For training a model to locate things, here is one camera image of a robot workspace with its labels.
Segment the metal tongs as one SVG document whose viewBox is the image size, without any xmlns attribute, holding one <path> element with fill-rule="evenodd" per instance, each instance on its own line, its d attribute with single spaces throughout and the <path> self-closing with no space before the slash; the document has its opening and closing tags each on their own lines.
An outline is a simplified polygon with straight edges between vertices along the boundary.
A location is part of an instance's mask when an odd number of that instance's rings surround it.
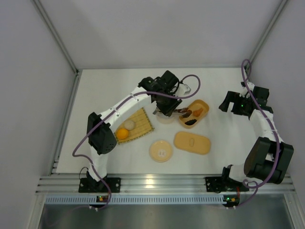
<svg viewBox="0 0 305 229">
<path fill-rule="evenodd" d="M 188 108 L 174 109 L 170 114 L 166 114 L 165 116 L 182 115 L 182 114 L 187 113 L 188 110 L 189 110 Z M 153 111 L 153 114 L 156 115 L 156 114 L 164 114 L 164 113 L 161 112 L 161 110 L 159 108 L 156 108 Z"/>
</svg>

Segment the red-brown sausage food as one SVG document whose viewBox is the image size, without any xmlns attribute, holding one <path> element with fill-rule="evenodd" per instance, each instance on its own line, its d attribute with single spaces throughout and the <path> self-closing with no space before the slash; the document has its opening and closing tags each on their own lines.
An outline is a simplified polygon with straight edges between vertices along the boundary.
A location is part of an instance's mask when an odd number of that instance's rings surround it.
<svg viewBox="0 0 305 229">
<path fill-rule="evenodd" d="M 191 111 L 191 110 L 188 110 L 186 113 L 184 113 L 183 115 L 181 115 L 181 118 L 188 118 L 191 114 L 192 114 L 192 111 Z"/>
</svg>

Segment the orange fried food piece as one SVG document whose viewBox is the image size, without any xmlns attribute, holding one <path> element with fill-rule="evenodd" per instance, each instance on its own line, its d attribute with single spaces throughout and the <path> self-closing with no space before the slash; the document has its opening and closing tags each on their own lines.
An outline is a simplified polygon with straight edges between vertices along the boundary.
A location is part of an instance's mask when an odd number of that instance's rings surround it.
<svg viewBox="0 0 305 229">
<path fill-rule="evenodd" d="M 197 109 L 197 110 L 193 111 L 193 116 L 199 117 L 202 112 L 203 112 L 203 108 L 201 107 L 200 109 Z"/>
</svg>

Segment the black spiky food piece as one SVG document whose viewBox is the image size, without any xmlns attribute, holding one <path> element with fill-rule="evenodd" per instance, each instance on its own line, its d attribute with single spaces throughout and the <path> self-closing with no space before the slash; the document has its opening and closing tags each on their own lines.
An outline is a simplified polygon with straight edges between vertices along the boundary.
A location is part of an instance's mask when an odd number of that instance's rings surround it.
<svg viewBox="0 0 305 229">
<path fill-rule="evenodd" d="M 197 122 L 197 120 L 196 120 L 196 119 L 192 119 L 192 120 L 188 120 L 188 121 L 187 121 L 187 122 L 185 122 L 184 124 L 185 124 L 185 125 L 192 126 L 192 125 L 194 125 L 196 122 Z"/>
</svg>

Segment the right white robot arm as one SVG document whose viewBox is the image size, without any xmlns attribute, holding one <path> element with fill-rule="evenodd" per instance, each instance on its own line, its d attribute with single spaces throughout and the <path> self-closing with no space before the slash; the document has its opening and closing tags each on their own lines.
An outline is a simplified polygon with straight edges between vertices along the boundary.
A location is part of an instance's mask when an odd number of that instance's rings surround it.
<svg viewBox="0 0 305 229">
<path fill-rule="evenodd" d="M 233 103 L 231 112 L 235 115 L 247 116 L 257 138 L 245 162 L 241 165 L 225 167 L 222 177 L 242 183 L 245 179 L 264 181 L 270 173 L 273 173 L 268 183 L 280 184 L 290 164 L 294 148 L 278 137 L 279 158 L 273 171 L 277 152 L 274 132 L 277 132 L 277 129 L 273 121 L 273 110 L 267 106 L 269 90 L 251 85 L 249 87 L 256 101 L 253 101 L 247 89 L 242 93 L 228 91 L 219 106 L 221 111 L 227 112 L 229 104 Z"/>
</svg>

